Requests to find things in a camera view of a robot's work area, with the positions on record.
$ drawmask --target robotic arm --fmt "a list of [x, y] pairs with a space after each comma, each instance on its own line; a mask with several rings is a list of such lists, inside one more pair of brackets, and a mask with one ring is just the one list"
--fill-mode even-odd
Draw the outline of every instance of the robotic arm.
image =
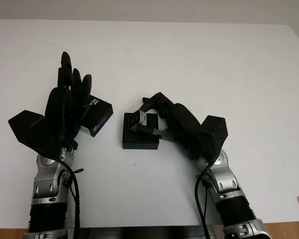
[[75, 173], [83, 169], [73, 172], [71, 165], [78, 146], [74, 138], [90, 108], [91, 85], [91, 75], [81, 81], [79, 71], [72, 71], [70, 56], [63, 52], [57, 87], [50, 93], [45, 116], [23, 111], [8, 121], [18, 141], [38, 153], [31, 218], [24, 239], [68, 238], [65, 215], [69, 189], [75, 201], [74, 238], [78, 238], [80, 202]]
[[[220, 214], [225, 238], [272, 239], [263, 222], [250, 209], [242, 188], [228, 166], [228, 157], [221, 149], [228, 136], [225, 119], [207, 116], [200, 124], [185, 106], [173, 104], [162, 93], [143, 98], [143, 102], [140, 109], [130, 115], [129, 129], [182, 144], [189, 150], [189, 157], [196, 160], [203, 170], [195, 185], [195, 198], [206, 238], [210, 237], [197, 195], [201, 181], [208, 187]], [[150, 109], [157, 110], [158, 115], [166, 119], [168, 129], [159, 130], [148, 125], [146, 112]]]

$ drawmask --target white wall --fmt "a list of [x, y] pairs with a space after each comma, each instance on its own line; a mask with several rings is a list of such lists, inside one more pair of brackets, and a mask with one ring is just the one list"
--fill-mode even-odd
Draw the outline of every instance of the white wall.
[[299, 0], [0, 0], [0, 19], [283, 24], [299, 37]]

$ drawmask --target silver robotic forearm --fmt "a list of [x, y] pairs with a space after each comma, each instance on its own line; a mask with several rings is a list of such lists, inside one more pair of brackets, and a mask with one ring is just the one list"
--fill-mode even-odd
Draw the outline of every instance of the silver robotic forearm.
[[[207, 166], [204, 159], [197, 164], [200, 169]], [[225, 151], [221, 150], [204, 179], [211, 184], [208, 190], [224, 224], [225, 238], [272, 239], [262, 220], [257, 219], [250, 209], [242, 188], [228, 166]]]
[[[60, 160], [71, 166], [73, 159], [73, 151], [63, 147]], [[65, 214], [69, 190], [64, 184], [70, 174], [63, 165], [40, 154], [36, 163], [38, 173], [33, 184], [31, 219], [23, 239], [67, 239]]]

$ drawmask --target black box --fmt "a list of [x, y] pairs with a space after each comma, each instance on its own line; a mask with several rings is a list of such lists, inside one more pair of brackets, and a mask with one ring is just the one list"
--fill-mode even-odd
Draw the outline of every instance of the black box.
[[90, 96], [90, 109], [82, 120], [80, 130], [94, 137], [113, 114], [112, 105]]
[[[158, 149], [159, 137], [157, 135], [145, 134], [129, 130], [129, 116], [132, 113], [124, 114], [123, 126], [123, 148], [124, 149]], [[148, 125], [158, 128], [157, 114], [147, 114]]]

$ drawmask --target white table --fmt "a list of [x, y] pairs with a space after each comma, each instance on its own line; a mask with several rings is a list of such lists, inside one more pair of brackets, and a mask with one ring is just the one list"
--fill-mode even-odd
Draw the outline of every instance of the white table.
[[[225, 117], [223, 148], [257, 217], [299, 221], [299, 39], [288, 26], [0, 20], [0, 228], [27, 226], [37, 172], [7, 121], [44, 114], [63, 51], [114, 110], [95, 138], [76, 138], [82, 227], [200, 224], [198, 171], [180, 147], [122, 149], [124, 112], [159, 91], [201, 122]], [[210, 199], [207, 223], [219, 223]]]

